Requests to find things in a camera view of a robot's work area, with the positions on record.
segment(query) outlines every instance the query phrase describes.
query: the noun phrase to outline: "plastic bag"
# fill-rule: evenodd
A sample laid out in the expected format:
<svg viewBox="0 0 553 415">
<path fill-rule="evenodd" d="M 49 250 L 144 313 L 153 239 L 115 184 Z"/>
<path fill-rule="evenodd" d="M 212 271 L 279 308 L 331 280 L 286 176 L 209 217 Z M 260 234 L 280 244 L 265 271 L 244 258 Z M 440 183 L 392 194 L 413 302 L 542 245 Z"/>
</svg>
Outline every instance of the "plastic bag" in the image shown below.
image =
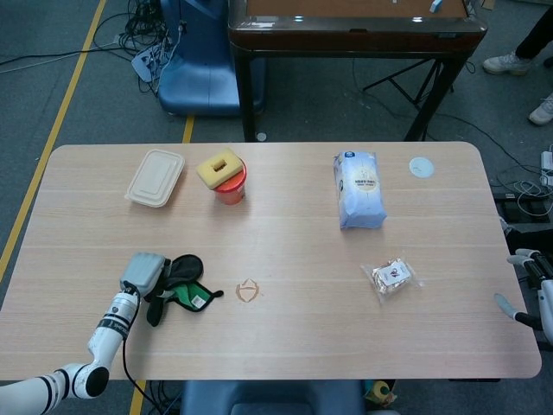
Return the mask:
<svg viewBox="0 0 553 415">
<path fill-rule="evenodd" d="M 362 265 L 361 269 L 371 281 L 381 303 L 405 285 L 421 286 L 416 280 L 413 269 L 401 258 L 390 259 L 381 266 Z"/>
<path fill-rule="evenodd" d="M 386 218 L 374 153 L 343 151 L 334 158 L 340 228 L 381 227 Z"/>
</svg>

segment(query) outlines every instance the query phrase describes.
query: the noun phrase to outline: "power strip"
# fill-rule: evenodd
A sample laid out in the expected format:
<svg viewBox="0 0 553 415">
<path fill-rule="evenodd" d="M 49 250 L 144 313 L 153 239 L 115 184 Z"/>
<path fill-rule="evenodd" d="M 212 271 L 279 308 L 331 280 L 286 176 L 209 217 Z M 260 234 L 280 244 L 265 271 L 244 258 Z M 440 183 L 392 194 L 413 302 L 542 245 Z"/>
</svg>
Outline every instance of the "power strip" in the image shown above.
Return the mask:
<svg viewBox="0 0 553 415">
<path fill-rule="evenodd" d="M 542 176 L 539 180 L 544 186 L 553 186 L 553 153 L 551 151 L 542 153 Z"/>
</svg>

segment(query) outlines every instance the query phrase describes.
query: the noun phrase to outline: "gray carpet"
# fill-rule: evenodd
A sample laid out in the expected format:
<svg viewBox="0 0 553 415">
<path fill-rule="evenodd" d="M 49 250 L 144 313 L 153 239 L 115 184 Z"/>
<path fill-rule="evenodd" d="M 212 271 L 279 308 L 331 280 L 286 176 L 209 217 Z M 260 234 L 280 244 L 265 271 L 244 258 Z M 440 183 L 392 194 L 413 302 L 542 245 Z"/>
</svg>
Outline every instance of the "gray carpet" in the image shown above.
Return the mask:
<svg viewBox="0 0 553 415">
<path fill-rule="evenodd" d="M 86 0 L 0 0 L 0 60 L 20 54 L 40 54 L 80 49 L 97 2 Z M 126 10 L 126 2 L 109 0 L 103 18 Z M 498 0 L 493 12 L 484 11 L 489 33 L 472 62 L 476 73 L 463 70 L 455 91 L 439 113 L 464 118 L 487 131 L 521 163 L 539 164 L 539 153 L 553 143 L 553 124 L 537 128 L 526 116 L 553 91 L 553 72 L 541 62 L 553 48 L 536 59 L 531 73 L 522 78 L 491 76 L 480 63 L 486 57 L 516 47 L 545 7 Z M 124 18 L 114 19 L 99 32 L 99 43 L 111 42 Z M 48 138 L 76 57 L 14 73 L 0 73 L 0 247 L 8 239 L 37 158 Z M 17 67 L 24 62 L 0 67 Z M 408 61 L 278 59 L 269 62 L 268 98 L 259 117 L 260 131 L 271 141 L 397 141 L 407 131 L 414 110 L 390 84 L 361 94 L 358 86 L 371 83 Z M 423 69 L 398 80 L 415 91 Z M 56 146 L 104 143 L 179 143 L 184 119 L 164 113 L 151 94 L 137 89 L 137 79 L 127 62 L 106 53 L 90 54 L 69 106 Z M 468 124 L 437 116 L 429 132 L 437 140 L 464 140 L 476 145 L 492 182 L 513 162 L 488 137 Z M 236 118 L 197 118 L 194 142 L 240 141 Z M 510 178 L 533 178 L 513 171 Z M 540 226 L 529 226 L 538 229 Z M 10 266 L 0 283 L 0 303 L 8 288 Z M 529 307 L 533 293 L 523 287 Z M 461 383 L 446 380 L 399 381 L 395 407 L 407 414 L 551 414 L 553 411 L 553 357 L 543 354 L 541 373 L 532 380 L 500 383 Z M 180 384 L 171 382 L 177 391 Z M 56 414 L 125 414 L 132 388 L 111 382 L 94 401 L 66 402 Z M 144 406 L 144 413 L 149 408 Z"/>
</svg>

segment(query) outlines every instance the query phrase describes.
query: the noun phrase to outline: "black table leg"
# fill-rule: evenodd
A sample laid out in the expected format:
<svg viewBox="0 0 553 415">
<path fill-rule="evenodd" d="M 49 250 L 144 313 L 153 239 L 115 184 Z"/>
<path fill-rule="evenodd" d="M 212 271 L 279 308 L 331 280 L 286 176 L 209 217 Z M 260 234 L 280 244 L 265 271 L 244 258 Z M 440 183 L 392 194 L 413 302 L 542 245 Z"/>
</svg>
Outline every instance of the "black table leg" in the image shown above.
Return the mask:
<svg viewBox="0 0 553 415">
<path fill-rule="evenodd" d="M 238 98 L 240 100 L 240 115 L 242 116 L 242 129 L 244 141 L 253 143 L 256 141 L 256 119 L 253 113 L 253 86 L 251 85 L 251 59 L 247 56 L 235 56 L 236 83 L 238 85 Z"/>
<path fill-rule="evenodd" d="M 429 96 L 424 100 L 421 111 L 419 111 L 409 131 L 407 131 L 404 141 L 418 141 L 421 138 L 432 116 L 438 109 L 438 106 L 440 106 L 443 97 L 448 93 L 449 88 L 453 85 L 466 61 L 466 56 L 459 59 L 445 59 L 441 61 L 443 69 L 435 81 Z"/>
</svg>

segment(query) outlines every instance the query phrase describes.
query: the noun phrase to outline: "red cup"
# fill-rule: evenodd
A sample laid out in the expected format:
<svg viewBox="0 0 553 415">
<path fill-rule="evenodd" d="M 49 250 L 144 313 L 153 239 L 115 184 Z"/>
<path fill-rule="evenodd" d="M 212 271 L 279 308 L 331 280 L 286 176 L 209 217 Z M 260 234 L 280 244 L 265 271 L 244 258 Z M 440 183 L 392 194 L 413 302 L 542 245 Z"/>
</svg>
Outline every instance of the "red cup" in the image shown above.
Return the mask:
<svg viewBox="0 0 553 415">
<path fill-rule="evenodd" d="M 214 189 L 217 199 L 226 205 L 236 205 L 244 199 L 245 178 L 247 176 L 247 171 L 244 162 L 242 162 L 242 165 L 244 168 L 240 173 L 231 177 Z"/>
</svg>

